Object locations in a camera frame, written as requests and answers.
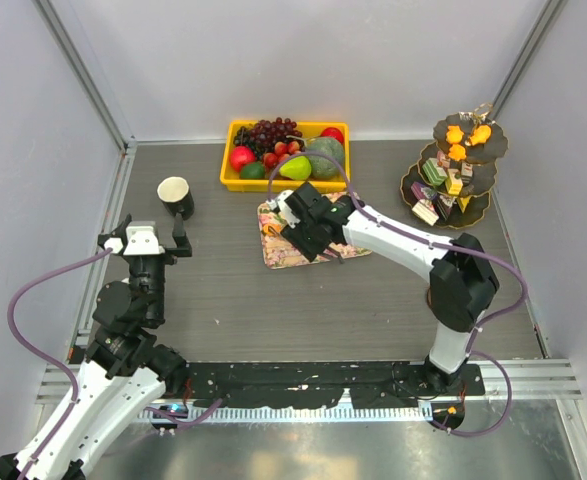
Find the metal serving tongs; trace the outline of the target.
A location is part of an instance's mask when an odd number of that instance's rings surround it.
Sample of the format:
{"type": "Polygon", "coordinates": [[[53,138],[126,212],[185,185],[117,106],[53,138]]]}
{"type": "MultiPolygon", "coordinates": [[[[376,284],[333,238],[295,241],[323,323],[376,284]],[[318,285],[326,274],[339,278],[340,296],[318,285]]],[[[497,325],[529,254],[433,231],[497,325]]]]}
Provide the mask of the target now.
{"type": "Polygon", "coordinates": [[[343,264],[344,263],[344,258],[342,257],[342,255],[340,254],[339,251],[335,250],[332,247],[328,247],[322,254],[321,256],[325,259],[327,259],[328,261],[337,261],[339,264],[343,264]]]}

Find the orange fish cookie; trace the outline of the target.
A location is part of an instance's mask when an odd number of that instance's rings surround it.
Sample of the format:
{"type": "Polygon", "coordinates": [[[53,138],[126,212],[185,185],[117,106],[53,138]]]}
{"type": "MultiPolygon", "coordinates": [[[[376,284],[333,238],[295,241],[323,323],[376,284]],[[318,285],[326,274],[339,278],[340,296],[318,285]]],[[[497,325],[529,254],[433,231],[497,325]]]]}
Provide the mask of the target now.
{"type": "Polygon", "coordinates": [[[477,126],[472,135],[469,137],[469,143],[471,146],[485,144],[492,135],[492,128],[488,124],[481,124],[477,126]]]}
{"type": "Polygon", "coordinates": [[[450,146],[447,156],[455,161],[464,161],[467,158],[466,148],[460,144],[450,146]]]}
{"type": "Polygon", "coordinates": [[[460,144],[464,138],[464,132],[459,125],[449,125],[445,138],[450,145],[460,144]]]}
{"type": "Polygon", "coordinates": [[[282,227],[277,224],[267,224],[263,227],[262,231],[265,236],[279,237],[281,235],[282,227]]]}

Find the floral serving tray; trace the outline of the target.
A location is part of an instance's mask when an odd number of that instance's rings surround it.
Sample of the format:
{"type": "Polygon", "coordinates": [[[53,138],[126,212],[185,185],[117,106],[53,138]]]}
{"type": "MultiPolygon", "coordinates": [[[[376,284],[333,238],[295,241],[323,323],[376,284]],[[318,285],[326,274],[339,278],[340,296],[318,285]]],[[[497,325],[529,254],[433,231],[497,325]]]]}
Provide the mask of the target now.
{"type": "MultiPolygon", "coordinates": [[[[277,224],[282,227],[285,222],[275,213],[271,212],[267,203],[261,203],[257,208],[258,227],[261,234],[263,259],[270,269],[284,269],[312,264],[329,262],[322,256],[313,261],[308,261],[294,246],[281,235],[279,237],[265,236],[262,229],[267,224],[277,224]]],[[[330,247],[339,251],[344,260],[363,257],[371,254],[370,250],[341,244],[331,244],[330,247]]]]}

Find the black paper cup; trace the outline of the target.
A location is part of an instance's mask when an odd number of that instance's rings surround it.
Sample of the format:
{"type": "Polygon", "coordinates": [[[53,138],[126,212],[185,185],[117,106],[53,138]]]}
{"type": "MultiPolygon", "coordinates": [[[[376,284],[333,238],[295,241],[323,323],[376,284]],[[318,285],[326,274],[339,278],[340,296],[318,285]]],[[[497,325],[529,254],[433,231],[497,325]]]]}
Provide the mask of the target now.
{"type": "Polygon", "coordinates": [[[188,220],[194,214],[194,198],[189,183],[183,177],[167,177],[157,187],[157,196],[172,215],[188,220]]]}

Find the yellow plastic fruit bin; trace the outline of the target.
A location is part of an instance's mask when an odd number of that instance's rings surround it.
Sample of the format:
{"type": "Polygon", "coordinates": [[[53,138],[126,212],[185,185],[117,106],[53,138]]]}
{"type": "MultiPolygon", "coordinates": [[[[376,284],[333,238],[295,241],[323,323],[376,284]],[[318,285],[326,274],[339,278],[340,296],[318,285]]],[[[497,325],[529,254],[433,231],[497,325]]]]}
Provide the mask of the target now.
{"type": "MultiPolygon", "coordinates": [[[[298,129],[302,132],[301,138],[295,138],[302,144],[300,152],[290,155],[286,160],[278,164],[273,170],[267,171],[263,180],[242,180],[239,178],[239,172],[232,169],[229,164],[229,154],[235,148],[232,144],[233,138],[239,128],[249,123],[257,122],[254,120],[236,120],[230,123],[226,147],[222,160],[222,166],[220,171],[220,182],[226,186],[230,191],[235,192],[271,192],[278,193],[284,190],[295,190],[304,182],[310,182],[320,193],[334,193],[341,192],[347,189],[346,182],[350,179],[350,160],[349,160],[349,127],[345,123],[340,122],[296,122],[298,129]],[[345,162],[344,166],[340,166],[335,163],[339,170],[339,174],[331,180],[316,180],[312,175],[305,181],[294,181],[283,178],[279,175],[279,169],[283,163],[288,160],[292,160],[295,157],[302,155],[306,156],[305,146],[306,143],[313,138],[321,137],[320,134],[323,129],[327,127],[337,127],[343,131],[345,137],[345,144],[342,145],[345,150],[345,162]]],[[[262,163],[262,156],[264,154],[258,154],[255,162],[262,163]]]]}

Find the green white cake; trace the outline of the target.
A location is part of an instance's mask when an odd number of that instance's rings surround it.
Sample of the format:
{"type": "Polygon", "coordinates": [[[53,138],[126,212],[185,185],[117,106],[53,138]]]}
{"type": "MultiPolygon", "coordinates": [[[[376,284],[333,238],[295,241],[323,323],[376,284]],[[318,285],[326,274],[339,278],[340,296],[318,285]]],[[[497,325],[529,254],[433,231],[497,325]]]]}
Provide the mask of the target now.
{"type": "Polygon", "coordinates": [[[422,165],[422,173],[433,186],[442,185],[447,177],[447,170],[438,163],[436,158],[429,158],[422,165]]]}

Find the chocolate cake slice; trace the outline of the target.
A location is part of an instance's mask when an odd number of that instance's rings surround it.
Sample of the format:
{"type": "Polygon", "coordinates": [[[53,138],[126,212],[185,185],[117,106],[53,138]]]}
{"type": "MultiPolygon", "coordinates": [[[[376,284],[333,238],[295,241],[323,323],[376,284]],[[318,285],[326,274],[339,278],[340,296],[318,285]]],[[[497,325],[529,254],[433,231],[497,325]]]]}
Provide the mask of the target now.
{"type": "Polygon", "coordinates": [[[447,221],[451,215],[456,199],[449,195],[441,194],[436,200],[436,209],[440,218],[447,221]]]}

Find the yellow layered cake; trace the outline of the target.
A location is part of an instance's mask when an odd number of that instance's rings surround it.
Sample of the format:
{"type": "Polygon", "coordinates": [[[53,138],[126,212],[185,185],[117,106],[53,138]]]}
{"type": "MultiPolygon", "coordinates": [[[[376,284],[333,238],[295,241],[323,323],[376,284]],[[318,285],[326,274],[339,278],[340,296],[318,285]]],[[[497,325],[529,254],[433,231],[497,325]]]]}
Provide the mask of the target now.
{"type": "Polygon", "coordinates": [[[464,183],[461,172],[458,169],[450,168],[447,170],[447,177],[445,180],[446,192],[450,196],[459,196],[464,183]]]}

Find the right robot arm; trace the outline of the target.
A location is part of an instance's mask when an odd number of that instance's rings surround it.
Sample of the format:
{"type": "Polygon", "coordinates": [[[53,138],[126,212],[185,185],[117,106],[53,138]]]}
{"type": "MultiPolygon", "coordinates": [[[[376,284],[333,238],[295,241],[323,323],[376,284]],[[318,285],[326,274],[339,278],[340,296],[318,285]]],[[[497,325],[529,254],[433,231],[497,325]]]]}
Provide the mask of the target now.
{"type": "Polygon", "coordinates": [[[431,235],[380,214],[350,194],[332,201],[308,182],[282,191],[267,205],[285,222],[281,235],[308,261],[335,253],[335,245],[353,246],[427,281],[437,328],[423,378],[438,394],[460,384],[472,332],[499,290],[489,261],[476,255],[482,251],[477,238],[431,235]]]}

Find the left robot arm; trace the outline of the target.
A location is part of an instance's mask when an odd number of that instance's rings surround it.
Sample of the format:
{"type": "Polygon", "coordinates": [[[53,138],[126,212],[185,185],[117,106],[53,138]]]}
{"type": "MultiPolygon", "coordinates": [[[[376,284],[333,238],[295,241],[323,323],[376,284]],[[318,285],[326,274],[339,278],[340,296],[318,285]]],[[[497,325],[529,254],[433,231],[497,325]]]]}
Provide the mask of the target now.
{"type": "Polygon", "coordinates": [[[100,327],[69,390],[27,446],[0,457],[0,479],[84,479],[145,407],[185,390],[185,359],[152,333],[165,321],[166,266],[192,254],[180,214],[172,237],[165,247],[154,223],[130,217],[99,235],[101,254],[123,258],[129,276],[99,291],[100,327]]]}

